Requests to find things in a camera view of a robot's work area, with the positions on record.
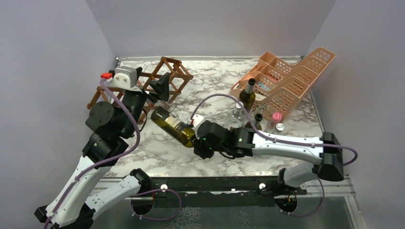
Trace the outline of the green wine bottle cream label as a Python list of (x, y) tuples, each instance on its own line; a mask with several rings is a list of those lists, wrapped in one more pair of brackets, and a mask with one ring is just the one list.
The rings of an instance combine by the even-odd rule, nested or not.
[(195, 137), (194, 130), (178, 117), (174, 116), (173, 113), (160, 106), (152, 112), (151, 120), (185, 147), (193, 147), (192, 140)]

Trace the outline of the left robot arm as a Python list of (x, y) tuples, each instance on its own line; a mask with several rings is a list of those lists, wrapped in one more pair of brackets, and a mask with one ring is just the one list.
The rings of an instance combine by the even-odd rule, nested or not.
[(37, 208), (34, 213), (45, 228), (88, 229), (97, 217), (117, 202), (135, 194), (151, 193), (151, 178), (138, 168), (117, 185), (92, 194), (96, 184), (118, 159), (134, 151), (126, 140), (131, 137), (140, 139), (138, 120), (145, 102), (167, 101), (169, 98), (169, 73), (150, 81), (152, 92), (138, 86), (141, 73), (140, 67), (118, 67), (101, 75), (100, 85), (106, 93), (112, 94), (107, 86), (110, 83), (123, 90), (124, 97), (116, 99), (114, 104), (97, 102), (90, 109), (85, 124), (92, 130), (92, 135), (76, 169), (55, 200)]

